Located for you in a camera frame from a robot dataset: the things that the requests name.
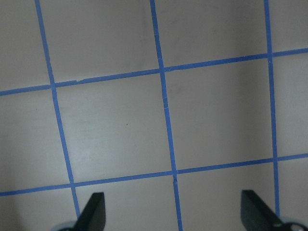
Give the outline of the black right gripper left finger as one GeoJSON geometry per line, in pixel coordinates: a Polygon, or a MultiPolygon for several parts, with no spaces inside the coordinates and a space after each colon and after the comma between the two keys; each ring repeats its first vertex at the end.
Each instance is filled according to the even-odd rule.
{"type": "Polygon", "coordinates": [[[104,193],[93,193],[73,226],[74,231],[103,231],[106,225],[104,193]]]}

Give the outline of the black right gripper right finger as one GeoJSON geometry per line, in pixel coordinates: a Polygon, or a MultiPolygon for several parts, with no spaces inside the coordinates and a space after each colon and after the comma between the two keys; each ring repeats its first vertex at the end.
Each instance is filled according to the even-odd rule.
{"type": "Polygon", "coordinates": [[[246,231],[283,229],[283,222],[253,190],[241,192],[241,222],[246,231]]]}

